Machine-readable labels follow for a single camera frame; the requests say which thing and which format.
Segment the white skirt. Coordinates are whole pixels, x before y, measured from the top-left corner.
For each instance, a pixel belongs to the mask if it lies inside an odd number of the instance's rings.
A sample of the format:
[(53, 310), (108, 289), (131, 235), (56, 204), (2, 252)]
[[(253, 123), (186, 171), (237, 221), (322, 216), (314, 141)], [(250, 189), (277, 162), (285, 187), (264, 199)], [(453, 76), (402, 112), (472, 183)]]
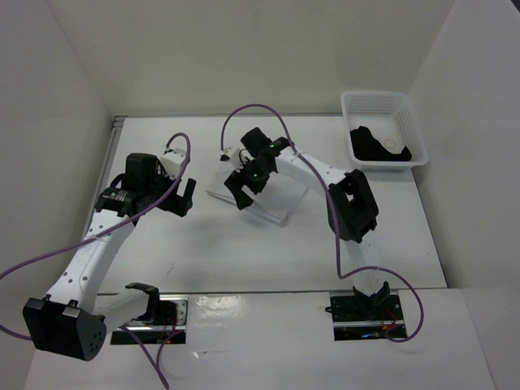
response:
[[(231, 191), (225, 187), (224, 180), (232, 173), (232, 164), (221, 162), (206, 187), (206, 192), (212, 197), (236, 206)], [(291, 217), (295, 209), (308, 192), (308, 187), (291, 177), (271, 174), (266, 187), (257, 195), (244, 188), (245, 193), (253, 199), (253, 204), (246, 207), (248, 211), (278, 225)]]

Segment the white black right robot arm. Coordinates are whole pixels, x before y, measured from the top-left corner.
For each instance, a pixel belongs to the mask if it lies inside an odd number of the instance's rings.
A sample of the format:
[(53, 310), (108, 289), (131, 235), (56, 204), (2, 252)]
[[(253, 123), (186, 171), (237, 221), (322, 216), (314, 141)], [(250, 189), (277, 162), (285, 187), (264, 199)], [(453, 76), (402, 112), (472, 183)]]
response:
[(379, 207), (364, 173), (329, 166), (299, 149), (289, 136), (272, 140), (260, 128), (248, 131), (240, 143), (248, 158), (239, 147), (220, 150), (220, 160), (233, 166), (224, 186), (239, 210), (253, 205), (252, 196), (265, 189), (271, 175), (287, 176), (326, 202), (335, 237), (337, 277), (345, 280), (378, 269), (374, 231)]

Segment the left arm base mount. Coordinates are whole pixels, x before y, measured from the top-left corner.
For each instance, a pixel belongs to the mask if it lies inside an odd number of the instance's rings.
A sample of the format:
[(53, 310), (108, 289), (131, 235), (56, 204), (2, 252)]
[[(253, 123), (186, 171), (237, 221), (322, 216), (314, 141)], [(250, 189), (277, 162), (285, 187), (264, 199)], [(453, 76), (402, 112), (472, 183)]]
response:
[(189, 312), (189, 296), (161, 293), (151, 319), (139, 319), (146, 312), (147, 298), (128, 298), (117, 303), (115, 312), (109, 314), (107, 331), (112, 345), (135, 345), (137, 342), (122, 329), (126, 327), (144, 345), (160, 345), (167, 337), (168, 345), (180, 345), (186, 341)]

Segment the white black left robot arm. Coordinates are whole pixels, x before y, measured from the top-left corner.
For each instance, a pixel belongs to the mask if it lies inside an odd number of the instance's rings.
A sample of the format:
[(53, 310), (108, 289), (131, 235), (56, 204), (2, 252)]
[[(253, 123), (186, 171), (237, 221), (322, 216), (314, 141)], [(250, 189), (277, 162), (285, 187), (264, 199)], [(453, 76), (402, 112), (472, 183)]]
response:
[(182, 149), (153, 154), (132, 153), (125, 171), (101, 192), (92, 222), (66, 270), (43, 298), (30, 298), (23, 317), (36, 349), (90, 361), (106, 335), (131, 320), (150, 325), (159, 320), (162, 305), (158, 288), (131, 282), (109, 304), (95, 307), (98, 291), (116, 254), (140, 217), (158, 207), (184, 217), (192, 207), (196, 182), (184, 193), (177, 185), (189, 162)]

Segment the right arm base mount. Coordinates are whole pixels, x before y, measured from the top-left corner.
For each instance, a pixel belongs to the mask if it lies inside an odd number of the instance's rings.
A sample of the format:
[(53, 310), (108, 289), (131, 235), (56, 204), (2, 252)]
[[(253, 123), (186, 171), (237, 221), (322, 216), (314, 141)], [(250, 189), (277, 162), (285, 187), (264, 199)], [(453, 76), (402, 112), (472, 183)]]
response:
[(404, 340), (408, 336), (396, 293), (391, 293), (376, 309), (369, 309), (352, 292), (333, 293), (325, 311), (331, 316), (334, 341), (383, 340), (387, 336)]

